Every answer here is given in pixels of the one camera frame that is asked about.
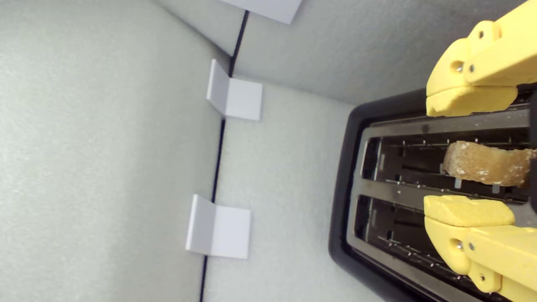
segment black seam line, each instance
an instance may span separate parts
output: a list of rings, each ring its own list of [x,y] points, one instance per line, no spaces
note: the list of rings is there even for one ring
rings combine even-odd
[[[220,173],[220,158],[222,157],[222,144],[224,142],[224,129],[226,128],[226,120],[223,119],[220,123],[220,142],[218,143],[218,156],[216,157],[216,170],[214,171],[214,182],[213,182],[213,196],[211,197],[211,202],[214,203],[216,199],[216,185],[218,184],[218,174]],[[207,275],[207,261],[208,257],[204,256],[203,267],[201,269],[201,286],[200,286],[200,300],[203,302],[204,290],[205,290],[205,276]]]
[[[233,52],[233,56],[229,60],[229,73],[228,73],[229,77],[233,76],[233,70],[235,69],[235,62],[237,61],[238,50],[241,47],[242,37],[244,36],[244,30],[246,28],[246,22],[248,21],[249,14],[250,14],[249,11],[244,11],[244,16],[242,17],[241,29],[238,32],[237,44],[235,44],[235,51]],[[224,129],[225,128],[226,128],[226,120],[224,118],[222,119],[222,123],[220,124],[220,142],[218,144],[218,157],[216,158],[216,170],[214,172],[213,196],[211,197],[212,203],[215,203],[215,200],[216,200],[216,185],[218,184],[218,174],[220,172],[220,158],[222,156],[222,144],[224,142]],[[209,258],[207,256],[205,256],[203,259],[199,302],[203,302],[204,300],[205,277],[207,275],[207,261],[208,260]]]
[[[246,22],[248,21],[248,15],[250,11],[244,11],[244,17],[242,17],[241,30],[238,32],[237,44],[235,44],[235,51],[229,61],[229,77],[233,77],[233,71],[235,69],[235,62],[237,61],[238,51],[241,48],[242,37],[244,36],[244,30],[246,29]]]

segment white foam surface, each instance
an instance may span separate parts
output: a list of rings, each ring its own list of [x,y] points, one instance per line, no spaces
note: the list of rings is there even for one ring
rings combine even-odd
[[[218,0],[155,0],[233,55],[244,10]]]
[[[353,106],[266,83],[263,98],[260,122],[227,119],[216,196],[252,210],[249,259],[210,257],[205,301],[379,301],[328,253]]]
[[[0,40],[0,300],[199,300],[229,57],[151,1],[2,1]]]
[[[454,40],[520,2],[307,0],[290,25],[250,14],[235,72],[361,104],[425,87]]]

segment white plastic bracket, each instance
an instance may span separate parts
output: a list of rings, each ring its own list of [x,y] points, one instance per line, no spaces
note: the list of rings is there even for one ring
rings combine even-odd
[[[192,198],[186,249],[208,256],[248,258],[251,211]]]
[[[261,16],[291,24],[302,0],[221,0]]]
[[[230,78],[213,59],[207,88],[207,100],[226,117],[261,119],[263,85]]]

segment slice of bread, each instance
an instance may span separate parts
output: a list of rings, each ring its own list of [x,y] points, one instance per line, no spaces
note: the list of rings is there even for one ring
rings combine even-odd
[[[449,145],[444,170],[468,181],[500,186],[522,186],[529,173],[530,159],[537,150],[503,150],[473,142],[457,141]]]

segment toaster slot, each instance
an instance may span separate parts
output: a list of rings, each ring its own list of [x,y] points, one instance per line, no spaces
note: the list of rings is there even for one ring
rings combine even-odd
[[[511,128],[372,138],[372,143],[368,143],[366,148],[362,177],[523,204],[528,201],[529,189],[494,187],[473,181],[457,183],[454,177],[446,175],[442,163],[447,147],[454,141],[472,141],[502,149],[524,149],[528,147],[528,135],[527,128]]]
[[[436,252],[424,228],[424,214],[415,208],[361,195],[355,235],[389,255],[483,301],[509,301],[483,293],[467,277],[452,271]]]

